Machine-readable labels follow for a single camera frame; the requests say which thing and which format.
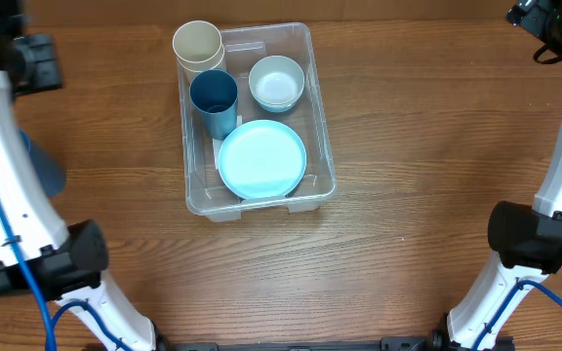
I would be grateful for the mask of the blue cup bottom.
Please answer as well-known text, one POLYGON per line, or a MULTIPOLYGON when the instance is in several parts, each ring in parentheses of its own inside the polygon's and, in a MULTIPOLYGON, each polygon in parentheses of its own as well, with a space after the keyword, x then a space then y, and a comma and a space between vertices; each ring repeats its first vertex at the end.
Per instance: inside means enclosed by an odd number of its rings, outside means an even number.
POLYGON ((60 194, 66 185, 64 168, 48 155, 25 131, 20 130, 25 149, 47 197, 60 194))

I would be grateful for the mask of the blue cup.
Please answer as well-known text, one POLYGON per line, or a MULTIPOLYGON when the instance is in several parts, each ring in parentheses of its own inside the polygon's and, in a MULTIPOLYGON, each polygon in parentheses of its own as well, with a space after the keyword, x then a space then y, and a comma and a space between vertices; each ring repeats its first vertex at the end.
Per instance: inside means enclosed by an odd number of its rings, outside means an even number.
POLYGON ((20 130, 25 149, 47 197, 60 194, 66 185, 64 168, 48 155, 25 131, 20 130))
POLYGON ((237 128, 239 89, 223 70, 207 70, 191 82, 189 97, 208 135, 223 140, 237 128))

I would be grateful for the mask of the cream cup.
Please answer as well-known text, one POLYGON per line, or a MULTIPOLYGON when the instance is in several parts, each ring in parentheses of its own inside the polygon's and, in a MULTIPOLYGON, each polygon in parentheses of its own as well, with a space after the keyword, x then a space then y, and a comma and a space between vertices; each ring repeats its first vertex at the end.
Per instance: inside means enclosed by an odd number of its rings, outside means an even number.
POLYGON ((173 50, 181 63, 190 69, 211 63, 223 46, 219 29, 204 20, 183 24, 173 36, 173 50))
POLYGON ((190 69, 190 68, 186 67, 180 61, 178 61, 178 64, 179 64, 180 70, 183 72, 183 74, 186 78, 186 81, 188 83, 191 83, 196 76, 198 76, 200 73, 202 73, 204 71, 207 71, 207 70, 214 70, 215 69, 215 70, 226 71, 224 46, 221 46, 220 53, 218 54, 218 56, 216 58, 213 59, 213 61, 211 63, 206 63, 202 67, 190 69))

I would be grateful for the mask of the blue cup top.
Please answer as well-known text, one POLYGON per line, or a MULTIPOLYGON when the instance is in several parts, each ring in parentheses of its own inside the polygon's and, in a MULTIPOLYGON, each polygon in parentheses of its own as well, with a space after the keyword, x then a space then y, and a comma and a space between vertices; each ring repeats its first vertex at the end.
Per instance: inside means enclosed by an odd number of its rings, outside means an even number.
POLYGON ((208 135, 223 140, 237 128, 239 89, 223 70, 207 70, 191 82, 189 97, 208 135))

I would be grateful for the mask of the grey bowl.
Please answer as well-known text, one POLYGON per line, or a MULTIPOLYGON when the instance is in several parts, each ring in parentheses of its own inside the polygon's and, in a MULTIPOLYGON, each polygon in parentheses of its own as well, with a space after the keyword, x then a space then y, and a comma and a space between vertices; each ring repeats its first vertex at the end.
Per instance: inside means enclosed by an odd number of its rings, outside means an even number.
POLYGON ((263 105, 294 105, 304 86, 305 76, 301 66, 284 56, 262 58, 249 73, 251 94, 263 105))

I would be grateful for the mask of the light blue plate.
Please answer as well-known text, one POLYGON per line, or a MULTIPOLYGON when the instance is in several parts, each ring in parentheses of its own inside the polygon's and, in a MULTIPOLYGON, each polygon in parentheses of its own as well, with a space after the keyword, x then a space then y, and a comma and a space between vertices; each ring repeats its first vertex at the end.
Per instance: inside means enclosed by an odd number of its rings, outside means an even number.
POLYGON ((254 120, 223 141, 218 171, 224 185, 245 200, 289 195, 300 183, 307 153, 299 135, 273 120, 254 120))

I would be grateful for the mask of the light blue bowl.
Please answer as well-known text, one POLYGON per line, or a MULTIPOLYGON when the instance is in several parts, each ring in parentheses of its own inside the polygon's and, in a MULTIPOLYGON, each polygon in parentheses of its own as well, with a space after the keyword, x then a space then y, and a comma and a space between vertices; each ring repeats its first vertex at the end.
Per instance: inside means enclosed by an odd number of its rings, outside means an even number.
POLYGON ((271 113, 284 113, 292 109, 296 105, 296 101, 291 101, 285 104, 272 104, 264 101, 258 101, 258 105, 264 110, 271 113))

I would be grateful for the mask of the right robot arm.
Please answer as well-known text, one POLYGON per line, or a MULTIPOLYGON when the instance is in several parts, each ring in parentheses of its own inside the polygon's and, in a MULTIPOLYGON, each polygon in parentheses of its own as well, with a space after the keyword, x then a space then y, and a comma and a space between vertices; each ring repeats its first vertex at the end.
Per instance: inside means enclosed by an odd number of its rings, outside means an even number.
MULTIPOLYGON (((518 1, 506 19, 542 41, 534 60, 562 61, 562 0, 518 1)), ((543 281, 562 267, 562 123, 552 160, 532 205, 502 201, 488 223, 492 250, 463 300, 447 313, 423 343, 425 350, 511 350, 500 330, 531 290, 562 307, 543 281)))

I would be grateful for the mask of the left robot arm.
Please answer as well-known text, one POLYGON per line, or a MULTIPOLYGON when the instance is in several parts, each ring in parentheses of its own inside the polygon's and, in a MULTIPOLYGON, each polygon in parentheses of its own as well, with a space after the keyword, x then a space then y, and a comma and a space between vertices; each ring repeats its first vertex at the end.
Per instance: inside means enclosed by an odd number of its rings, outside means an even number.
POLYGON ((66 177, 15 117, 18 97, 57 90, 62 77, 54 41, 24 30, 18 0, 0 1, 0 297, 31 294, 57 346, 59 315, 74 314, 108 350, 167 350, 168 339, 122 293, 109 269, 99 226, 67 224, 51 204, 66 177))

